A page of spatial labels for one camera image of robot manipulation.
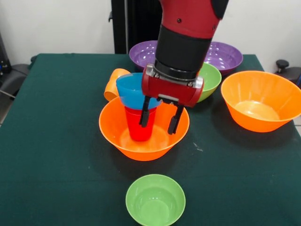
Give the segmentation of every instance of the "table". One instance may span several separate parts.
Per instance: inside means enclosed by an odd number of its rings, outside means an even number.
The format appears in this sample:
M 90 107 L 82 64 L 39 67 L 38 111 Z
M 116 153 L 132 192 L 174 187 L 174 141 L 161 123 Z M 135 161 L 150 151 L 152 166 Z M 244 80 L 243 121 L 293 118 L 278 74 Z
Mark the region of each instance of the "table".
M 0 224 L 136 225 L 125 194 L 140 176 L 175 179 L 178 226 L 301 225 L 301 138 L 293 122 L 259 134 L 231 118 L 220 89 L 189 109 L 190 129 L 151 162 L 133 161 L 98 128 L 104 87 L 126 55 L 41 54 L 0 129 Z M 255 55 L 237 69 L 262 70 Z

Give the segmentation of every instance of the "purple bowl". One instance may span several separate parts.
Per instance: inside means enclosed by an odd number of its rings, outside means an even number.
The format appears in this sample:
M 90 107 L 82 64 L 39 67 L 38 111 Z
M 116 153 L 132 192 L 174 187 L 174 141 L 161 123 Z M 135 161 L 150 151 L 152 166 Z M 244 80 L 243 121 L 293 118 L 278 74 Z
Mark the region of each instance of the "purple bowl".
M 155 53 L 158 41 L 144 41 L 134 45 L 130 52 L 130 58 L 136 67 L 143 71 L 147 64 L 155 63 Z
M 211 42 L 205 58 L 205 62 L 216 67 L 222 75 L 233 71 L 242 61 L 243 55 L 237 48 L 216 41 Z

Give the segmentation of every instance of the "red cup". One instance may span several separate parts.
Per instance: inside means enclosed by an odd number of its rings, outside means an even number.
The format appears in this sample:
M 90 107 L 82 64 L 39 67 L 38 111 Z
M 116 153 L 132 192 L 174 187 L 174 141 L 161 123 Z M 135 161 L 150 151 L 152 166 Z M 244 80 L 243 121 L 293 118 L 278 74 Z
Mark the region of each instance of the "red cup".
M 150 139 L 152 128 L 154 126 L 157 108 L 155 107 L 149 110 L 149 120 L 147 122 L 146 127 L 144 128 L 141 125 L 139 125 L 142 110 L 134 110 L 128 107 L 125 107 L 125 109 L 127 117 L 127 126 L 131 138 L 135 141 L 146 141 Z

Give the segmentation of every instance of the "bowl rim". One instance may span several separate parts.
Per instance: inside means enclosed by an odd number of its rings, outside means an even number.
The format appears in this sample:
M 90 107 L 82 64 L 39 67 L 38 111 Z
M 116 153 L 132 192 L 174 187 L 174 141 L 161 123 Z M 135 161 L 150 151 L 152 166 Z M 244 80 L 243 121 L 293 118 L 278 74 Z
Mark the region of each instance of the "bowl rim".
M 285 79 L 283 78 L 282 76 L 279 76 L 279 75 L 276 75 L 276 74 L 273 74 L 273 73 L 270 73 L 270 72 L 264 72 L 264 71 L 254 71 L 254 70 L 250 70 L 250 71 L 242 71 L 242 72 L 237 72 L 237 73 L 234 73 L 230 76 L 228 76 L 227 78 L 225 78 L 225 80 L 222 82 L 222 86 L 221 86 L 221 93 L 222 93 L 222 98 L 225 100 L 225 102 L 227 103 L 227 105 L 229 105 L 231 108 L 235 109 L 236 111 L 240 112 L 241 114 L 245 115 L 245 116 L 248 116 L 250 118 L 253 118 L 253 119 L 257 119 L 257 120 L 260 120 L 260 121 L 269 121 L 269 122 L 285 122 L 285 121 L 290 121 L 290 120 L 293 120 L 297 117 L 299 117 L 301 115 L 301 113 L 299 113 L 298 115 L 294 116 L 294 117 L 291 117 L 291 118 L 287 118 L 287 119 L 281 119 L 281 120 L 266 120 L 266 119 L 259 119 L 259 118 L 256 118 L 256 117 L 253 117 L 253 116 L 250 116 L 250 115 L 247 115 L 247 114 L 244 114 L 242 113 L 241 111 L 237 110 L 232 104 L 229 103 L 228 100 L 226 100 L 226 98 L 224 97 L 224 94 L 223 94 L 223 90 L 225 89 L 224 87 L 224 84 L 225 84 L 225 81 L 227 81 L 229 78 L 233 77 L 233 76 L 237 76 L 237 74 L 244 74 L 245 72 L 251 72 L 251 73 L 260 73 L 260 74 L 267 74 L 269 76 L 274 76 L 274 77 L 277 77 L 279 79 L 282 79 L 283 81 L 285 82 L 290 82 L 292 83 L 291 81 L 289 81 L 288 79 Z M 301 89 L 296 86 L 294 83 L 292 83 L 293 86 L 295 86 L 296 89 L 299 90 L 300 94 L 301 94 Z
M 206 63 L 206 62 L 204 62 L 204 64 L 206 64 L 206 65 L 208 65 L 209 67 L 212 67 L 212 68 L 214 68 L 214 70 L 216 70 L 217 72 L 218 72 L 218 74 L 219 74 L 219 82 L 213 87 L 213 88 L 210 88 L 210 89 L 205 89 L 205 87 L 203 88 L 203 92 L 208 92 L 208 91 L 211 91 L 211 90 L 213 90 L 213 89 L 216 89 L 219 85 L 220 85 L 220 83 L 221 83 L 221 81 L 222 81 L 222 73 L 220 72 L 220 70 L 218 70 L 215 66 L 213 66 L 213 65 L 211 65 L 211 64 L 209 64 L 209 63 Z
M 142 73 L 142 72 L 133 72 L 133 73 L 121 75 L 120 77 L 118 77 L 118 78 L 116 79 L 116 87 L 117 87 L 117 82 L 120 81 L 121 79 L 127 78 L 127 77 L 139 76 L 138 74 L 141 75 L 141 77 L 143 76 L 143 73 Z M 124 87 L 124 86 L 122 86 L 122 89 L 130 90 L 131 92 L 142 92 L 142 89 L 135 89 L 135 90 L 133 90 L 133 89 L 129 89 L 129 88 Z
M 172 223 L 166 224 L 166 225 L 162 225 L 162 226 L 169 226 L 169 225 L 172 225 L 172 224 L 174 224 L 174 223 L 182 216 L 182 214 L 184 213 L 184 210 L 185 210 L 185 207 L 186 207 L 186 196 L 185 196 L 185 192 L 183 191 L 182 187 L 180 186 L 180 184 L 179 184 L 178 182 L 176 182 L 174 179 L 172 179 L 172 178 L 170 178 L 170 177 L 168 177 L 168 176 L 162 175 L 162 174 L 148 174 L 148 175 L 144 175 L 144 176 L 142 176 L 142 177 L 136 179 L 136 180 L 130 185 L 130 187 L 128 187 L 128 189 L 127 189 L 127 194 L 126 194 L 126 207 L 127 207 L 127 212 L 129 213 L 129 215 L 130 215 L 136 222 L 138 222 L 138 223 L 141 224 L 142 226 L 147 226 L 147 225 L 143 224 L 142 222 L 139 222 L 139 220 L 137 220 L 136 218 L 133 217 L 132 213 L 129 211 L 129 207 L 128 207 L 128 204 L 127 204 L 127 196 L 128 196 L 128 194 L 129 194 L 130 189 L 134 186 L 134 184 L 135 184 L 137 181 L 142 180 L 142 179 L 144 179 L 144 178 L 153 177 L 153 176 L 160 176 L 160 177 L 162 177 L 162 178 L 165 178 L 165 179 L 168 179 L 168 180 L 173 181 L 173 182 L 175 183 L 175 185 L 176 185 L 177 187 L 180 188 L 181 195 L 182 195 L 183 198 L 184 198 L 184 205 L 183 205 L 183 208 L 182 208 L 182 211 L 181 211 L 180 215 L 179 215 L 175 220 L 173 220 Z
M 119 99 L 119 101 L 121 102 L 120 97 L 115 97 L 115 98 L 112 99 L 110 102 L 112 102 L 112 101 L 117 101 L 118 99 Z M 104 110 L 108 107 L 108 105 L 110 104 L 110 102 L 108 102 L 108 103 L 103 107 L 102 111 L 100 112 L 100 115 L 99 115 L 99 118 L 98 118 L 98 126 L 99 126 L 99 129 L 100 129 L 100 132 L 102 133 L 102 135 L 104 136 L 104 138 L 105 138 L 109 143 L 111 143 L 113 146 L 115 146 L 116 148 L 125 150 L 125 151 L 127 151 L 127 152 L 138 153 L 138 152 L 129 150 L 129 149 L 127 149 L 127 148 L 121 147 L 121 146 L 119 146 L 119 145 L 117 145 L 117 144 L 114 144 L 114 143 L 111 142 L 111 141 L 107 138 L 107 136 L 104 134 L 104 132 L 103 132 L 103 130 L 102 130 L 102 126 L 101 126 L 101 124 L 100 124 L 100 119 L 101 119 L 101 116 L 102 116 Z M 185 130 L 185 132 L 183 133 L 183 135 L 177 140 L 177 142 L 175 142 L 174 144 L 168 145 L 168 146 L 166 146 L 166 147 L 164 147 L 164 148 L 160 148 L 160 149 L 158 149 L 158 150 L 155 150 L 155 151 L 152 151 L 152 152 L 147 152 L 147 153 L 161 152 L 161 151 L 164 151 L 164 150 L 166 150 L 166 149 L 170 149 L 170 148 L 172 148 L 173 146 L 175 146 L 177 143 L 179 143 L 179 142 L 184 138 L 184 136 L 187 134 L 187 132 L 188 132 L 188 130 L 189 130 L 189 127 L 190 127 L 190 118 L 189 118 L 189 114 L 188 114 L 186 108 L 184 108 L 183 112 L 185 112 L 185 113 L 187 114 L 187 117 L 188 117 L 188 127 L 186 128 L 186 130 Z
M 243 60 L 244 60 L 244 55 L 239 51 L 238 48 L 236 48 L 236 47 L 234 47 L 234 46 L 232 46 L 232 45 L 230 45 L 230 44 L 227 44 L 227 43 L 224 43 L 224 42 L 220 42 L 220 41 L 212 41 L 212 42 L 210 43 L 210 45 L 211 45 L 212 43 L 218 43 L 218 44 L 222 44 L 222 45 L 226 45 L 226 46 L 232 47 L 232 48 L 234 48 L 235 50 L 237 50 L 238 53 L 241 55 L 241 60 L 240 60 L 240 62 L 239 62 L 236 66 L 230 67 L 230 68 L 227 68 L 227 69 L 221 69 L 221 70 L 219 70 L 220 72 L 232 71 L 232 70 L 234 70 L 235 68 L 237 68 L 238 66 L 241 65 L 241 63 L 242 63 Z
M 135 49 L 135 47 L 143 44 L 143 43 L 147 43 L 147 42 L 155 42 L 156 44 L 158 43 L 158 40 L 148 40 L 148 41 L 142 41 L 142 42 L 139 42 L 137 43 L 136 45 L 132 46 L 132 48 L 130 49 L 130 51 L 128 52 L 128 55 L 130 57 L 130 59 L 136 64 L 138 65 L 139 67 L 141 68 L 144 68 L 141 64 L 137 63 L 136 61 L 134 61 L 133 57 L 134 57 L 134 54 L 133 54 L 133 50 Z

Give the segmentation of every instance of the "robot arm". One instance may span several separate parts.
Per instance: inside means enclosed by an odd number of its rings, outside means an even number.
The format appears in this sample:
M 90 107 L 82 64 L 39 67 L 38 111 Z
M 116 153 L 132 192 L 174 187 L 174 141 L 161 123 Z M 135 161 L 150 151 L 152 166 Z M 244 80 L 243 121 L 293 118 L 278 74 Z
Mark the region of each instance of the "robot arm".
M 155 64 L 143 71 L 146 96 L 140 124 L 148 122 L 151 97 L 178 107 L 168 133 L 176 133 L 184 106 L 193 107 L 201 96 L 204 80 L 198 77 L 212 37 L 228 0 L 160 0 L 163 9 Z

